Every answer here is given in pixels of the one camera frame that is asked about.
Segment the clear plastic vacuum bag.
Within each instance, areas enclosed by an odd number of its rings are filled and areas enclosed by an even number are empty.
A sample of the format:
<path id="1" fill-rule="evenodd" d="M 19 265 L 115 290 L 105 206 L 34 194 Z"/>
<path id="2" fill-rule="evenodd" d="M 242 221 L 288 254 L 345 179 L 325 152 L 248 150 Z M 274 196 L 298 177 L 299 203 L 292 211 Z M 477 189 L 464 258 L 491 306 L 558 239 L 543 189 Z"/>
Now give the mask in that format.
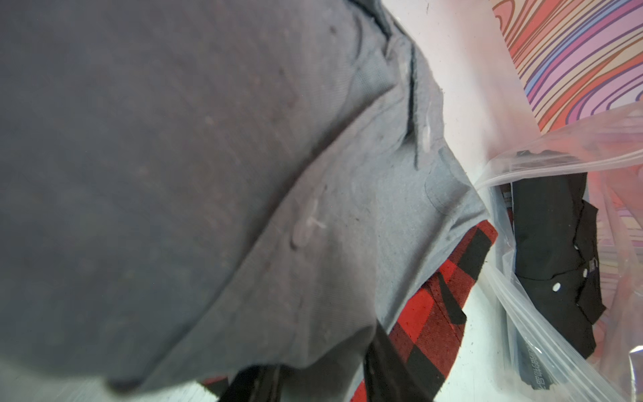
<path id="1" fill-rule="evenodd" d="M 642 398 L 642 105 L 492 159 L 476 184 L 499 238 L 505 389 L 535 401 Z"/>

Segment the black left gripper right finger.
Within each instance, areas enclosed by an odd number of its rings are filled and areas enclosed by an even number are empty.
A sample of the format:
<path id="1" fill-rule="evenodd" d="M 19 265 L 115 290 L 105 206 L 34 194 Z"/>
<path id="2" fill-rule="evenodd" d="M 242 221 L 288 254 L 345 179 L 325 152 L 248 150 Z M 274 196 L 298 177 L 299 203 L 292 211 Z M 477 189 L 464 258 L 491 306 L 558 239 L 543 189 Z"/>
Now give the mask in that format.
<path id="1" fill-rule="evenodd" d="M 432 401 L 412 378 L 381 323 L 364 357 L 363 373 L 368 402 Z"/>

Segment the grey shirt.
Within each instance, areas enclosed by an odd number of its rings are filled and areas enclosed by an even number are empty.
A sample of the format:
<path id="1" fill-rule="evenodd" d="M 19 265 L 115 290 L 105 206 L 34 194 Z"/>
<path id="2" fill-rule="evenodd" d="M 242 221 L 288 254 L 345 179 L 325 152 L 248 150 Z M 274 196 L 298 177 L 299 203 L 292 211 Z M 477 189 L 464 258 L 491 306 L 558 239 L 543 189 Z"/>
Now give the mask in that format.
<path id="1" fill-rule="evenodd" d="M 487 211 L 378 1 L 4 1 L 1 361 L 338 370 Z"/>

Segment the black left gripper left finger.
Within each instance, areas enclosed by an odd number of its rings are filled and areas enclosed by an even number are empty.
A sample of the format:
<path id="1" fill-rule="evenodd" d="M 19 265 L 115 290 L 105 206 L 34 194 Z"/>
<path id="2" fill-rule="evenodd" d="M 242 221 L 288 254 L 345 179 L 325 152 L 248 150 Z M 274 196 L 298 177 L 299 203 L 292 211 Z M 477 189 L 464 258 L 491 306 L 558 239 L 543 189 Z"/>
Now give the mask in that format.
<path id="1" fill-rule="evenodd" d="M 253 366 L 238 373 L 219 402 L 279 402 L 281 366 Z"/>

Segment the red black plaid shirt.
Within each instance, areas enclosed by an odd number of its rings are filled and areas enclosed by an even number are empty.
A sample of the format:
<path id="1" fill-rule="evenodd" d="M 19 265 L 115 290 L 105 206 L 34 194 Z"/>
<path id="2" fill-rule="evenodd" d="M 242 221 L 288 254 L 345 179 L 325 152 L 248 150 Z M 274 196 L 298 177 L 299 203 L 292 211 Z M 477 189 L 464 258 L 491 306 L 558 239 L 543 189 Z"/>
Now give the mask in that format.
<path id="1" fill-rule="evenodd" d="M 497 230 L 487 220 L 469 229 L 386 332 L 412 378 L 432 400 L 459 353 L 467 324 L 463 307 L 496 239 Z M 346 385 L 338 375 L 332 368 L 315 374 L 281 367 L 280 401 L 366 401 L 363 362 Z M 233 380 L 219 377 L 201 385 L 220 398 Z"/>

